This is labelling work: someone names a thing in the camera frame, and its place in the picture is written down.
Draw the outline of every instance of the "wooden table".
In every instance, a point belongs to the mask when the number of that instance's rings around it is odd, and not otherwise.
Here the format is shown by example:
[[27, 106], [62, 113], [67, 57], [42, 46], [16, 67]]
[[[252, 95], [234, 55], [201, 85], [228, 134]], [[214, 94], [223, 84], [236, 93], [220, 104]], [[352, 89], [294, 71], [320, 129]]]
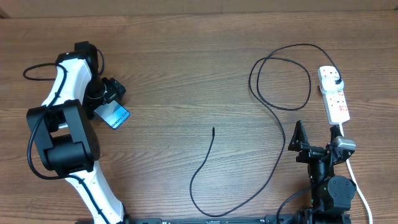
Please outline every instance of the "wooden table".
[[[282, 145], [269, 111], [250, 94], [248, 75], [257, 59], [283, 45], [312, 43], [336, 62], [346, 83], [351, 121], [347, 136], [358, 148], [351, 163], [376, 223], [398, 215], [398, 13], [303, 12], [203, 16], [117, 16], [64, 19], [0, 19], [0, 222], [73, 223], [90, 219], [86, 206], [64, 180], [37, 178], [26, 162], [29, 130], [25, 114], [47, 97], [52, 82], [33, 82], [22, 71], [54, 62], [73, 44], [89, 40], [105, 57], [104, 76], [127, 89], [132, 116], [113, 131], [92, 125], [101, 144], [101, 166], [113, 192], [136, 218], [204, 218], [189, 197], [209, 213], [221, 213], [257, 191], [271, 173]], [[299, 111], [275, 110], [287, 136], [303, 120], [310, 143], [329, 141], [317, 69], [327, 58], [310, 47], [277, 54], [299, 61], [312, 77], [312, 95]], [[32, 71], [54, 77], [54, 68]], [[305, 72], [270, 61], [260, 89], [281, 106], [301, 105], [308, 92]], [[42, 168], [37, 151], [34, 163]], [[309, 183], [307, 166], [285, 152], [269, 185], [227, 217], [261, 217]], [[344, 164], [338, 175], [349, 177]], [[308, 205], [309, 195], [287, 204], [284, 213]], [[358, 194], [353, 223], [366, 223]]]

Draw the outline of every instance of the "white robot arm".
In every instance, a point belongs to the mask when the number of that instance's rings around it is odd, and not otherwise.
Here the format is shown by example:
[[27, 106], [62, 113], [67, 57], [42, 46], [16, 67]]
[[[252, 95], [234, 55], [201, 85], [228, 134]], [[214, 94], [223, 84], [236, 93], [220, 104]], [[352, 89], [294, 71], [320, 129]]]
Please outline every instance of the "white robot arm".
[[[45, 122], [40, 122], [35, 135], [42, 163], [76, 189], [90, 210], [93, 223], [129, 223], [123, 204], [114, 196], [101, 171], [98, 138], [89, 121], [95, 109], [121, 100], [125, 89], [114, 79], [99, 78], [97, 49], [88, 42], [75, 44], [75, 51], [59, 55], [56, 63], [67, 73], [57, 66], [57, 77], [49, 96], [41, 107], [27, 113], [31, 131], [44, 113]], [[64, 75], [66, 80], [59, 97], [45, 112], [60, 89]], [[66, 127], [70, 134], [54, 138], [50, 135]]]

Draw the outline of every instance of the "blue card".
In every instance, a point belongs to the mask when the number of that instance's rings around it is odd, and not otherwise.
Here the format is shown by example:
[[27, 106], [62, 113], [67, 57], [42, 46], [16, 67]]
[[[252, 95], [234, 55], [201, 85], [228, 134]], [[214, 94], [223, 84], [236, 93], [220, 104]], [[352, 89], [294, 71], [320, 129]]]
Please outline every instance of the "blue card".
[[94, 112], [113, 129], [120, 127], [130, 117], [130, 112], [116, 102], [116, 100], [99, 106]]

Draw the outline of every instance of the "power strip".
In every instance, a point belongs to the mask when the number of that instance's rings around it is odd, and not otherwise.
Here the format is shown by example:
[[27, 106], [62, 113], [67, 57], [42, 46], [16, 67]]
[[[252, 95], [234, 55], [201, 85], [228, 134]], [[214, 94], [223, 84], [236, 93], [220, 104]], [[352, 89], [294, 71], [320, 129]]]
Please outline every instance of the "power strip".
[[349, 120], [344, 84], [335, 84], [338, 78], [337, 70], [333, 66], [322, 66], [318, 69], [319, 87], [325, 103], [329, 124], [340, 124]]

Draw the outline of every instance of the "cable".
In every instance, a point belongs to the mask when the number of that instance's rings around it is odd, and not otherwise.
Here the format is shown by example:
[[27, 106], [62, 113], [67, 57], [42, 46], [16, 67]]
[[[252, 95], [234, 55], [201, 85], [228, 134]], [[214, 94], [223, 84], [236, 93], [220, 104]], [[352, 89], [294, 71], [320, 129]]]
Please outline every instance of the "cable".
[[47, 105], [47, 107], [44, 109], [44, 112], [40, 115], [40, 117], [39, 117], [39, 119], [37, 120], [35, 126], [33, 127], [32, 134], [30, 135], [29, 143], [28, 143], [28, 145], [27, 145], [27, 163], [28, 163], [30, 169], [32, 170], [32, 172], [33, 172], [37, 177], [40, 177], [41, 179], [44, 179], [44, 180], [58, 180], [58, 179], [60, 179], [59, 176], [47, 177], [47, 176], [45, 176], [45, 175], [42, 175], [41, 173], [39, 173], [39, 172], [36, 170], [36, 168], [34, 167], [33, 162], [32, 162], [32, 145], [33, 145], [33, 140], [34, 140], [34, 138], [35, 138], [35, 136], [36, 136], [36, 132], [37, 132], [37, 130], [38, 130], [38, 128], [39, 128], [40, 123], [43, 121], [46, 112], [52, 107], [52, 105], [56, 102], [56, 100], [57, 100], [58, 97], [60, 96], [60, 93], [61, 93], [61, 90], [62, 90], [62, 88], [63, 88], [63, 85], [65, 84], [65, 81], [66, 81], [66, 79], [67, 79], [67, 69], [66, 69], [64, 66], [59, 65], [59, 64], [56, 64], [56, 63], [43, 63], [43, 64], [39, 64], [39, 65], [34, 65], [34, 66], [31, 66], [31, 67], [25, 69], [22, 75], [23, 75], [24, 78], [26, 78], [26, 79], [28, 79], [28, 80], [33, 80], [33, 81], [49, 81], [49, 80], [55, 80], [54, 78], [31, 78], [31, 77], [26, 76], [26, 73], [27, 73], [29, 70], [32, 70], [32, 69], [35, 69], [35, 68], [44, 67], [44, 66], [50, 66], [50, 65], [52, 65], [52, 66], [58, 66], [58, 67], [62, 68], [62, 70], [63, 70], [63, 78], [62, 78], [60, 87], [58, 88], [58, 91], [55, 92], [54, 98], [53, 98], [52, 101]]
[[[33, 81], [52, 81], [52, 80], [55, 80], [54, 78], [31, 78], [31, 77], [28, 77], [28, 76], [26, 75], [26, 73], [27, 73], [29, 70], [32, 70], [32, 69], [35, 69], [35, 68], [44, 67], [44, 66], [50, 66], [50, 65], [52, 65], [52, 66], [58, 66], [58, 67], [62, 68], [62, 70], [63, 70], [63, 77], [62, 77], [61, 84], [60, 84], [60, 86], [59, 86], [59, 88], [58, 88], [58, 91], [55, 92], [54, 98], [53, 98], [52, 101], [47, 105], [47, 107], [44, 109], [43, 113], [39, 116], [39, 119], [37, 120], [35, 126], [33, 127], [32, 134], [30, 135], [29, 143], [28, 143], [28, 145], [27, 145], [27, 163], [28, 163], [30, 169], [32, 170], [32, 172], [33, 172], [37, 177], [39, 177], [39, 178], [41, 178], [41, 179], [44, 179], [44, 180], [58, 180], [58, 179], [61, 179], [59, 176], [48, 177], [48, 176], [45, 176], [45, 175], [41, 174], [40, 172], [38, 172], [38, 171], [36, 170], [36, 168], [34, 167], [33, 162], [32, 162], [32, 145], [33, 145], [33, 140], [34, 140], [34, 138], [35, 138], [35, 135], [36, 135], [36, 133], [37, 133], [37, 130], [38, 130], [38, 128], [39, 128], [39, 125], [40, 125], [40, 123], [43, 121], [45, 114], [46, 114], [47, 111], [53, 106], [53, 104], [56, 102], [56, 100], [58, 99], [58, 97], [59, 97], [60, 94], [61, 94], [62, 88], [63, 88], [63, 86], [64, 86], [64, 84], [65, 84], [66, 79], [67, 79], [67, 72], [68, 72], [68, 71], [67, 71], [67, 69], [66, 69], [64, 66], [62, 66], [62, 65], [60, 65], [60, 64], [57, 64], [57, 63], [43, 63], [43, 64], [39, 64], [39, 65], [34, 65], [34, 66], [31, 66], [31, 67], [25, 69], [24, 72], [22, 73], [22, 76], [23, 76], [24, 78], [28, 79], [28, 80], [33, 80]], [[94, 198], [93, 198], [93, 196], [92, 196], [90, 190], [88, 189], [87, 185], [84, 183], [84, 180], [82, 180], [82, 179], [80, 179], [79, 177], [76, 177], [76, 176], [74, 176], [74, 175], [68, 175], [67, 177], [69, 177], [69, 178], [74, 178], [74, 179], [76, 179], [77, 181], [79, 181], [79, 184], [81, 184], [81, 185], [83, 186], [83, 188], [86, 190], [86, 193], [87, 193], [87, 195], [89, 196], [91, 202], [93, 203], [95, 209], [97, 209], [98, 214], [100, 214], [100, 215], [103, 217], [103, 219], [104, 219], [104, 221], [105, 221], [106, 224], [110, 224], [110, 222], [108, 221], [108, 219], [105, 217], [105, 214], [101, 211], [101, 209], [98, 207], [97, 203], [95, 202], [95, 200], [94, 200]]]
[[[342, 124], [342, 123], [339, 123], [339, 124], [338, 124], [338, 127], [339, 127], [339, 129], [340, 129], [341, 135], [344, 136], [343, 124]], [[373, 217], [372, 217], [371, 208], [369, 207], [369, 204], [368, 204], [368, 202], [366, 201], [365, 196], [362, 194], [361, 189], [359, 189], [358, 183], [356, 182], [356, 179], [355, 179], [355, 176], [354, 176], [353, 169], [352, 169], [352, 167], [351, 167], [351, 164], [349, 163], [349, 159], [347, 159], [346, 164], [347, 164], [348, 172], [349, 172], [349, 174], [350, 174], [352, 180], [353, 180], [354, 183], [356, 184], [356, 190], [358, 191], [358, 194], [359, 194], [359, 196], [361, 197], [363, 204], [365, 205], [366, 211], [368, 212], [369, 224], [373, 224]]]
[[313, 185], [307, 187], [306, 189], [303, 189], [303, 190], [301, 190], [301, 191], [299, 191], [299, 192], [297, 192], [297, 193], [294, 193], [292, 196], [290, 196], [289, 198], [287, 198], [287, 199], [282, 203], [282, 205], [279, 206], [278, 211], [276, 212], [276, 217], [275, 217], [276, 223], [278, 223], [278, 224], [280, 223], [280, 222], [279, 222], [279, 214], [280, 214], [280, 211], [282, 211], [282, 208], [287, 204], [287, 202], [291, 201], [293, 198], [295, 198], [295, 197], [297, 197], [297, 196], [300, 196], [300, 195], [304, 194], [305, 192], [307, 192], [307, 191], [309, 191], [309, 190], [314, 189], [315, 187], [318, 187], [319, 184], [321, 184], [321, 183], [323, 183], [323, 182], [319, 182], [318, 184], [313, 184]]
[[[199, 206], [195, 203], [195, 200], [193, 199], [193, 196], [192, 196], [192, 183], [193, 183], [193, 180], [194, 180], [195, 176], [198, 174], [198, 172], [200, 171], [200, 169], [205, 165], [205, 162], [207, 161], [208, 155], [209, 155], [210, 150], [211, 150], [211, 146], [213, 145], [214, 136], [215, 136], [215, 130], [214, 130], [214, 128], [213, 128], [213, 139], [211, 140], [211, 144], [210, 144], [209, 150], [208, 150], [208, 152], [207, 152], [206, 158], [205, 158], [205, 160], [203, 161], [202, 165], [201, 165], [201, 166], [197, 169], [197, 171], [194, 173], [194, 175], [193, 175], [192, 178], [191, 178], [191, 182], [190, 182], [190, 196], [191, 196], [191, 201], [192, 201], [192, 203], [194, 204], [194, 206], [198, 209], [198, 211], [201, 212], [202, 214], [207, 215], [207, 216], [209, 216], [209, 217], [222, 217], [222, 216], [225, 216], [225, 215], [227, 215], [227, 214], [229, 214], [229, 213], [235, 211], [236, 209], [242, 207], [243, 205], [245, 205], [245, 204], [248, 203], [249, 201], [251, 201], [254, 197], [256, 197], [256, 196], [267, 186], [267, 184], [268, 184], [269, 181], [271, 180], [271, 177], [272, 177], [272, 175], [274, 174], [274, 172], [275, 172], [275, 170], [276, 170], [276, 167], [277, 167], [277, 165], [278, 165], [278, 163], [279, 163], [280, 157], [282, 156], [283, 150], [284, 150], [284, 148], [285, 148], [285, 144], [286, 144], [286, 135], [285, 135], [285, 131], [284, 131], [284, 129], [283, 129], [283, 126], [282, 126], [282, 124], [281, 124], [280, 121], [279, 121], [279, 118], [278, 118], [277, 115], [271, 110], [271, 108], [270, 108], [269, 106], [272, 106], [272, 107], [277, 108], [277, 109], [280, 109], [280, 110], [287, 110], [287, 111], [299, 110], [299, 109], [303, 108], [303, 107], [308, 103], [308, 101], [309, 101], [309, 99], [310, 99], [310, 95], [311, 95], [311, 76], [310, 76], [310, 73], [308, 72], [308, 70], [307, 70], [303, 65], [301, 65], [300, 63], [298, 63], [298, 62], [296, 62], [296, 61], [294, 61], [294, 60], [291, 60], [291, 59], [279, 58], [279, 57], [271, 57], [271, 56], [272, 56], [275, 52], [277, 52], [278, 50], [282, 50], [282, 49], [285, 49], [285, 48], [287, 48], [287, 47], [299, 46], [299, 45], [309, 45], [309, 46], [318, 48], [319, 50], [321, 50], [321, 51], [328, 57], [328, 59], [329, 59], [329, 60], [332, 62], [332, 64], [335, 66], [334, 62], [331, 60], [331, 58], [329, 57], [329, 55], [328, 55], [323, 49], [321, 49], [320, 47], [318, 47], [318, 46], [316, 46], [316, 45], [313, 45], [313, 44], [294, 44], [294, 45], [289, 45], [289, 46], [281, 47], [281, 48], [279, 48], [279, 49], [277, 49], [277, 50], [271, 52], [271, 54], [269, 54], [267, 57], [260, 58], [260, 59], [253, 65], [253, 67], [252, 67], [252, 69], [251, 69], [251, 72], [250, 72], [250, 75], [249, 75], [249, 89], [250, 89], [251, 93], [253, 94], [253, 96], [254, 96], [261, 104], [263, 104], [263, 105], [272, 113], [272, 115], [273, 115], [274, 118], [276, 119], [276, 121], [277, 121], [277, 123], [278, 123], [278, 125], [279, 125], [279, 128], [280, 128], [280, 130], [281, 130], [281, 132], [282, 132], [282, 138], [283, 138], [282, 149], [280, 150], [280, 153], [279, 153], [279, 155], [278, 155], [278, 158], [277, 158], [277, 160], [276, 160], [276, 162], [275, 162], [275, 165], [274, 165], [274, 167], [273, 167], [273, 169], [272, 169], [272, 171], [271, 171], [271, 173], [270, 173], [270, 175], [269, 175], [269, 177], [268, 177], [266, 183], [265, 183], [265, 184], [264, 184], [252, 197], [250, 197], [249, 199], [247, 199], [247, 200], [244, 201], [243, 203], [239, 204], [238, 206], [232, 208], [231, 210], [229, 210], [229, 211], [227, 211], [227, 212], [224, 212], [224, 213], [219, 214], [219, 215], [212, 215], [212, 214], [209, 214], [209, 213], [204, 212], [204, 211], [203, 211], [202, 209], [200, 209]], [[302, 68], [305, 70], [305, 72], [306, 72], [307, 75], [308, 75], [309, 90], [308, 90], [307, 99], [305, 100], [305, 103], [304, 103], [302, 106], [299, 106], [298, 108], [283, 108], [283, 107], [280, 107], [280, 106], [275, 106], [275, 105], [271, 104], [270, 102], [268, 102], [267, 100], [265, 100], [265, 98], [261, 95], [261, 93], [260, 93], [260, 91], [259, 91], [259, 76], [260, 76], [260, 72], [261, 72], [262, 67], [264, 66], [265, 62], [266, 62], [268, 59], [283, 60], [283, 61], [286, 61], [286, 62], [292, 62], [292, 63], [294, 63], [294, 64], [296, 64], [296, 65], [302, 67]], [[252, 73], [253, 73], [253, 71], [254, 71], [256, 65], [257, 65], [261, 60], [263, 60], [263, 63], [262, 63], [262, 65], [261, 65], [261, 67], [260, 67], [260, 69], [259, 69], [259, 72], [258, 72], [258, 75], [257, 75], [257, 92], [259, 93], [259, 96], [261, 97], [262, 100], [261, 100], [259, 97], [256, 96], [256, 94], [253, 92], [253, 89], [252, 89], [252, 86], [251, 86], [251, 77], [252, 77]]]
[[104, 73], [104, 70], [105, 70], [104, 55], [102, 54], [102, 52], [99, 49], [97, 49], [97, 51], [99, 52], [99, 54], [101, 55], [101, 58], [102, 58], [102, 66], [101, 66], [101, 70], [98, 72], [98, 75], [102, 75]]

